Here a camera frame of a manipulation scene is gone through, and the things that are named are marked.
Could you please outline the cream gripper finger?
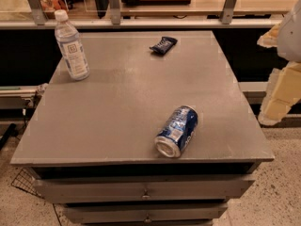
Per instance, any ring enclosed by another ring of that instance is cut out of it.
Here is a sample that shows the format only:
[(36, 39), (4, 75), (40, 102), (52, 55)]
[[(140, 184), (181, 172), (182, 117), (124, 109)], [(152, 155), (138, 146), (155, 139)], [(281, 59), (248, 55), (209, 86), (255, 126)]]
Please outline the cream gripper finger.
[(292, 106), (301, 100), (301, 63), (289, 62), (283, 69), (273, 69), (258, 121), (272, 126), (282, 121)]
[(280, 24), (275, 24), (269, 31), (260, 36), (257, 40), (257, 44), (265, 48), (277, 47), (279, 27)]

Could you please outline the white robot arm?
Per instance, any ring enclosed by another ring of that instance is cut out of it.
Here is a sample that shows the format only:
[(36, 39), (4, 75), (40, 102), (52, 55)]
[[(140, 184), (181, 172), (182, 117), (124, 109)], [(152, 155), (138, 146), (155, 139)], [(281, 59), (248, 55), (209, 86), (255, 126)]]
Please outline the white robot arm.
[(277, 48), (277, 55), (288, 61), (281, 70), (273, 69), (263, 98), (258, 120), (262, 125), (282, 121), (292, 106), (301, 100), (301, 0), (274, 25), (260, 36), (257, 44)]

